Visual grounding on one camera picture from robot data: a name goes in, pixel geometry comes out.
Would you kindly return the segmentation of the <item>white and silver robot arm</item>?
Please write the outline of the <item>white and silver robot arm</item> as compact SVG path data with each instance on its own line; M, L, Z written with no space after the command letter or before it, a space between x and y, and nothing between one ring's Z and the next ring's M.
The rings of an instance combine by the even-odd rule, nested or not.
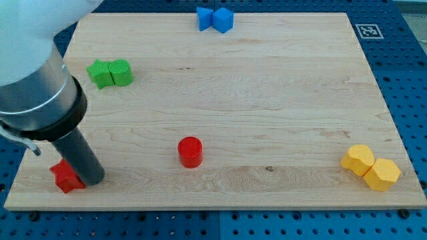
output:
M87 100L54 36L102 0L1 1L1 135L54 141L83 119Z

